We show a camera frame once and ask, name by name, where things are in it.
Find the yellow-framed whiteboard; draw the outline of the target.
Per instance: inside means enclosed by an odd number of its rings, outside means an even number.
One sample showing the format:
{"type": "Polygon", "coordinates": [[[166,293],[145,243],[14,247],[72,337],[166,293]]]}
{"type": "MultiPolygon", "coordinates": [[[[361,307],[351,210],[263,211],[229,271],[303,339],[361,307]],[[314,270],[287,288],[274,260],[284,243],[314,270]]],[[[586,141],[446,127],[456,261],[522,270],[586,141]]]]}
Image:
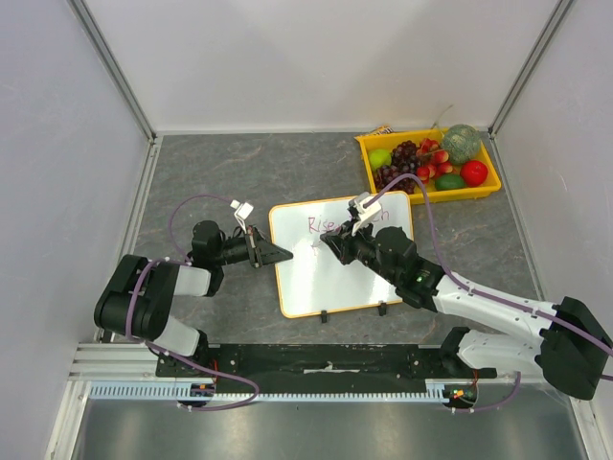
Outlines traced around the yellow-framed whiteboard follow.
{"type": "Polygon", "coordinates": [[[272,242],[293,253],[275,265],[282,314],[287,318],[318,316],[398,304],[395,288],[360,262],[340,264],[324,246],[311,245],[351,215],[348,196],[277,205],[269,212],[272,242]]]}

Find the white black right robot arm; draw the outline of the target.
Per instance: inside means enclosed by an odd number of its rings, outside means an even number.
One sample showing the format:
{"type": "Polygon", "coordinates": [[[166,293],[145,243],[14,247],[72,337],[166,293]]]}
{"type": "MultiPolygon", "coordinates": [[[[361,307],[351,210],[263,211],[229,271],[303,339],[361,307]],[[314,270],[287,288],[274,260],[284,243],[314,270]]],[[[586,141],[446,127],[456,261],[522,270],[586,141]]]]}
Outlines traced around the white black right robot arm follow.
{"type": "Polygon", "coordinates": [[[573,398],[594,398],[612,340],[580,300],[537,301],[473,283],[420,256],[399,227],[353,231],[346,223],[320,240],[342,265],[359,262],[392,285],[403,303],[495,331],[451,332],[453,363],[536,375],[573,398]]]}

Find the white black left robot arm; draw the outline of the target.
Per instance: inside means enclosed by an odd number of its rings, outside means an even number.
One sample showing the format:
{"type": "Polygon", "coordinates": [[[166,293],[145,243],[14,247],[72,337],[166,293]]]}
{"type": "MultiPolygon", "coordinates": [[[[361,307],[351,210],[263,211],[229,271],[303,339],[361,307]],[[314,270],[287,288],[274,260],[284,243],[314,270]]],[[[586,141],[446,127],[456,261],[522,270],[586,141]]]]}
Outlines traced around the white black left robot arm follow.
{"type": "Polygon", "coordinates": [[[174,298],[214,296],[226,265],[247,262],[261,268],[293,258],[254,226],[228,238],[212,220],[195,225],[188,256],[189,264],[123,256],[96,304],[95,324],[107,332],[194,357],[207,346],[207,337],[171,316],[174,298]]]}

